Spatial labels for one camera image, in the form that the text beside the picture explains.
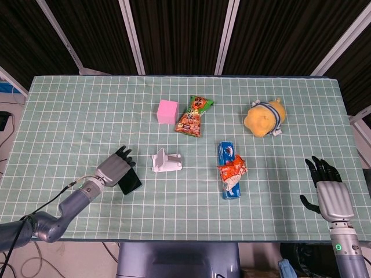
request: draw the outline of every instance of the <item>gray base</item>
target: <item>gray base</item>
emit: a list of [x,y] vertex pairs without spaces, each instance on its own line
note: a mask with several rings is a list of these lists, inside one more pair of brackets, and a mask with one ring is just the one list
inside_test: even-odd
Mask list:
[[116,278],[240,277],[237,243],[121,243]]

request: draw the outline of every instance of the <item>green grid tablecloth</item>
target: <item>green grid tablecloth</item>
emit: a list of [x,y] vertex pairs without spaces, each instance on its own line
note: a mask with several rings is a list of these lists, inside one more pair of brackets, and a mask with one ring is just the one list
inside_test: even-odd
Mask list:
[[[215,101],[202,117],[200,138],[158,124],[161,99],[178,101],[180,116],[194,94]],[[252,136],[243,125],[252,101],[277,97],[287,110],[283,134]],[[236,200],[221,198],[220,141],[234,142],[249,168]],[[32,212],[124,144],[133,149],[144,185],[127,196],[107,188],[63,238],[329,240],[327,222],[299,199],[303,193],[317,202],[304,164],[316,155],[338,168],[351,191],[359,239],[371,240],[371,202],[333,79],[35,77],[0,186],[0,222]],[[162,147],[182,155],[182,170],[152,172],[151,155]],[[58,215],[57,203],[46,211]]]

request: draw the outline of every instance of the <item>robot finger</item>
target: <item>robot finger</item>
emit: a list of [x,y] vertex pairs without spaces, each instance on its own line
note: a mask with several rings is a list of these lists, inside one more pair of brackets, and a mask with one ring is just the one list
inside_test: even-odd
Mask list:
[[333,172],[334,167],[330,166],[330,164],[328,164],[323,159],[321,159],[321,163],[323,165],[323,168],[325,169],[325,172],[326,172],[327,176],[329,177],[329,181],[336,181],[335,176],[334,176],[334,172]]
[[118,156],[120,156],[120,154],[123,152],[123,150],[124,150],[125,148],[126,148],[126,146],[123,145],[120,149],[118,149],[118,150],[116,151],[115,154],[117,154]]
[[311,204],[304,195],[300,195],[300,200],[303,203],[304,207],[311,211],[314,211],[315,213],[321,214],[319,206],[317,206],[316,204]]
[[127,164],[130,164],[130,162],[131,162],[132,160],[133,160],[132,157],[128,157],[128,158],[125,159],[125,161],[127,162]]
[[125,152],[121,152],[121,153],[116,153],[120,158],[122,158],[123,160],[126,160],[126,158],[128,157],[128,154],[131,152],[132,150],[131,149],[128,149],[126,150]]
[[314,186],[317,188],[317,182],[321,180],[319,173],[315,166],[313,165],[312,161],[306,159],[305,163],[308,165],[309,171],[311,172],[312,180],[314,182]]
[[323,165],[322,165],[321,161],[318,158],[316,158],[315,156],[312,156],[312,159],[315,163],[315,166],[317,168],[317,171],[319,173],[321,181],[328,181],[329,177],[326,174],[325,169],[323,168]]
[[341,180],[340,174],[339,174],[339,172],[337,171],[337,169],[336,169],[335,167],[331,166],[331,165],[330,165],[330,168],[332,169],[332,172],[334,173],[335,181],[337,181],[337,182],[343,182],[343,181]]

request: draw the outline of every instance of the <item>blue toothpaste box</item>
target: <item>blue toothpaste box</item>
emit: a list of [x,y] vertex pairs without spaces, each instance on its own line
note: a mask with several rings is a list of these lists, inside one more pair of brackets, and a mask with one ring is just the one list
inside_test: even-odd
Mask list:
[[[235,159],[233,143],[220,142],[218,146],[218,157],[219,165],[226,165],[229,161],[233,161]],[[230,191],[226,190],[225,183],[223,183],[223,199],[236,199],[240,195],[238,182]]]

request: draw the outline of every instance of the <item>white 3d printed part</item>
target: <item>white 3d printed part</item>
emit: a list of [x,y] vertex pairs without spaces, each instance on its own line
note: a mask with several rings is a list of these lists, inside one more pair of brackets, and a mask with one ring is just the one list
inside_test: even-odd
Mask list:
[[167,172],[181,170],[180,154],[166,155],[161,148],[156,155],[152,155],[153,172]]

